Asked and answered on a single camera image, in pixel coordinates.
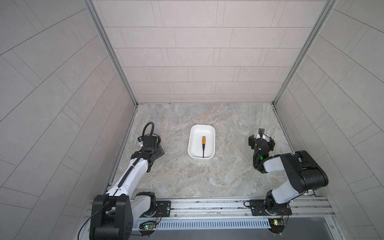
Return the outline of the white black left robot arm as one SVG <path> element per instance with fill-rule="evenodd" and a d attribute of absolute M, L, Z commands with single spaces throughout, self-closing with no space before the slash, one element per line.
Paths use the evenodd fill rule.
<path fill-rule="evenodd" d="M 96 196 L 90 216 L 90 240 L 127 240 L 141 216 L 162 215 L 155 193 L 140 192 L 134 196 L 134 191 L 154 161 L 164 154 L 157 140 L 142 144 L 119 181 L 104 195 Z"/>

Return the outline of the orange handled screwdriver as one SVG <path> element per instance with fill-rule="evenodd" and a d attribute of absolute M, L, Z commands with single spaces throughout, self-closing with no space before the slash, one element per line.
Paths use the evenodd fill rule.
<path fill-rule="evenodd" d="M 202 157 L 203 157 L 203 158 L 205 157 L 205 147 L 206 147 L 206 137 L 203 136 L 203 137 L 202 137 L 202 149 L 203 149 L 203 155 L 202 155 Z"/>

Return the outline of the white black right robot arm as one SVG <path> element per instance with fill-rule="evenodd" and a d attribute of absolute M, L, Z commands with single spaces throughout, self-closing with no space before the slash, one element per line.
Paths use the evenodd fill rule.
<path fill-rule="evenodd" d="M 275 141 L 264 135 L 263 129 L 259 134 L 251 135 L 248 139 L 249 146 L 254 150 L 253 167 L 262 174 L 284 171 L 288 180 L 278 188 L 270 190 L 262 205 L 249 207 L 263 209 L 271 216 L 290 215 L 289 202 L 309 190 L 326 187 L 329 183 L 325 171 L 305 150 L 270 156 L 274 150 Z"/>

